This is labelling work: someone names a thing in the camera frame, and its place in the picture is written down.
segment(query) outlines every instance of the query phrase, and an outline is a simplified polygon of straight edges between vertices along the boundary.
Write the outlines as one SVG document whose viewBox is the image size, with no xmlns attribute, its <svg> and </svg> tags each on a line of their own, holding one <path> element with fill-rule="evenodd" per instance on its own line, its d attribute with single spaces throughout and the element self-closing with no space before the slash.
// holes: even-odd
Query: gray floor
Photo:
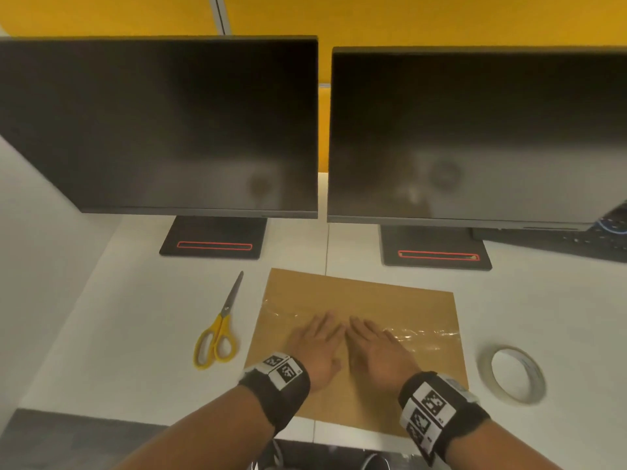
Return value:
<svg viewBox="0 0 627 470">
<path fill-rule="evenodd" d="M 108 470 L 165 427 L 122 420 L 18 409 L 0 437 L 0 470 Z M 301 470 L 358 470 L 370 450 L 278 441 L 285 466 Z M 391 470 L 423 470 L 417 456 L 383 452 Z M 260 456 L 273 462 L 270 445 Z M 368 470 L 388 470 L 374 460 Z"/>
</svg>

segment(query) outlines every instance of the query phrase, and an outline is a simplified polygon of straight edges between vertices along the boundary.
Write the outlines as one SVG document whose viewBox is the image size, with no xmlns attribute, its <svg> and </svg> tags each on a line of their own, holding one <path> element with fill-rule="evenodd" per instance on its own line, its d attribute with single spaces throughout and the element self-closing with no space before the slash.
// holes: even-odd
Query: person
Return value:
<svg viewBox="0 0 627 470">
<path fill-rule="evenodd" d="M 249 379 L 249 382 L 246 378 L 242 379 L 239 385 L 137 449 L 115 470 L 246 468 L 272 440 L 279 430 L 277 427 L 284 427 L 298 411 L 309 392 L 317 392 L 327 386 L 340 371 L 342 364 L 335 355 L 345 337 L 349 346 L 351 371 L 364 372 L 372 385 L 389 393 L 391 399 L 406 393 L 412 380 L 433 376 L 423 373 L 413 355 L 394 335 L 375 323 L 351 318 L 347 324 L 338 324 L 332 313 L 316 316 L 307 326 L 294 330 L 288 339 L 286 355 L 278 353 L 274 356 L 278 360 L 293 359 L 293 363 L 297 363 L 296 366 L 292 364 L 289 370 L 283 366 L 288 371 L 289 379 L 295 374 L 292 371 L 298 373 L 301 366 L 304 368 L 301 384 L 294 386 L 287 401 L 281 405 L 270 403 L 271 399 L 282 399 L 280 393 L 291 384 L 279 392 L 271 385 L 263 387 L 264 379 L 270 383 L 270 373 L 267 372 L 270 367 L 262 364 L 258 367 L 261 371 L 246 375 L 256 374 L 254 379 Z M 268 395 L 274 397 L 268 401 Z M 559 470 L 558 466 L 490 419 L 485 411 L 477 412 L 477 404 L 468 404 L 466 407 L 472 407 L 474 411 L 470 414 L 480 415 L 481 418 L 474 418 L 473 421 L 472 417 L 466 416 L 466 423 L 458 423 L 452 434 L 451 429 L 445 432 L 446 427 L 442 431 L 442 435 L 448 433 L 453 436 L 441 455 L 453 470 Z"/>
</svg>

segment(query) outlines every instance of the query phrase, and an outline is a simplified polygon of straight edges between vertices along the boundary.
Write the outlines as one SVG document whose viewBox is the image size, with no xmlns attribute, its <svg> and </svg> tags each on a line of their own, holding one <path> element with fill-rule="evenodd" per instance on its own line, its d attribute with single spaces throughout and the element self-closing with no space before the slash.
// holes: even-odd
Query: hand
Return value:
<svg viewBox="0 0 627 470">
<path fill-rule="evenodd" d="M 314 316 L 307 326 L 294 329 L 290 335 L 286 351 L 303 363 L 311 381 L 311 392 L 326 387 L 341 370 L 335 352 L 345 331 L 346 327 L 337 324 L 333 314 L 327 312 L 322 318 Z"/>
<path fill-rule="evenodd" d="M 407 380 L 421 371 L 394 335 L 370 320 L 350 317 L 346 335 L 350 364 L 365 371 L 378 390 L 398 396 Z"/>
</svg>

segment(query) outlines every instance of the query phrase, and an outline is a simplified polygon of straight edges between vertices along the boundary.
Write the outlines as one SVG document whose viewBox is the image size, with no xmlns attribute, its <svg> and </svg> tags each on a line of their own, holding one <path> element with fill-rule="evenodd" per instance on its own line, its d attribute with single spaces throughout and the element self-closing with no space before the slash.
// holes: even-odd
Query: desk surface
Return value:
<svg viewBox="0 0 627 470">
<path fill-rule="evenodd" d="M 470 388 L 492 417 L 565 468 L 619 466 L 627 441 L 625 265 L 487 243 L 490 272 L 385 267 L 376 226 L 326 224 L 326 180 L 321 173 L 320 219 L 271 219 L 257 261 L 163 258 L 172 218 L 125 217 L 21 407 L 174 423 L 237 381 L 268 273 L 279 267 L 454 292 Z M 196 338 L 240 270 L 240 352 L 199 372 Z M 542 403 L 513 407 L 485 388 L 476 359 L 494 344 L 536 359 L 548 384 Z M 416 452 L 409 439 L 308 419 L 294 419 L 280 437 Z"/>
</svg>

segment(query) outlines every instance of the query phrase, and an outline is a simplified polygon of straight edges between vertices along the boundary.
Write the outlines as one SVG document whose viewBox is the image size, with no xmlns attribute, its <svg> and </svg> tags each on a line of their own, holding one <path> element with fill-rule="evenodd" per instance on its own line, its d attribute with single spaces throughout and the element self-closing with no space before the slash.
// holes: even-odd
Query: red rectangle outline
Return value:
<svg viewBox="0 0 627 470">
<path fill-rule="evenodd" d="M 444 254 L 447 256 L 472 256 L 468 259 L 463 259 L 460 257 L 411 257 L 404 256 L 403 252 L 411 252 L 412 254 Z M 471 262 L 478 262 L 481 260 L 479 254 L 475 254 L 474 252 L 435 252 L 435 251 L 398 251 L 398 256 L 401 259 L 428 259 L 428 260 L 469 260 Z"/>
<path fill-rule="evenodd" d="M 247 249 L 242 249 L 238 247 L 206 247 L 202 245 L 181 245 L 181 244 L 207 244 L 207 245 L 246 245 Z M 199 241 L 179 241 L 176 245 L 178 249 L 214 249 L 216 251 L 252 251 L 252 244 L 241 244 L 241 243 L 203 243 Z"/>
</svg>

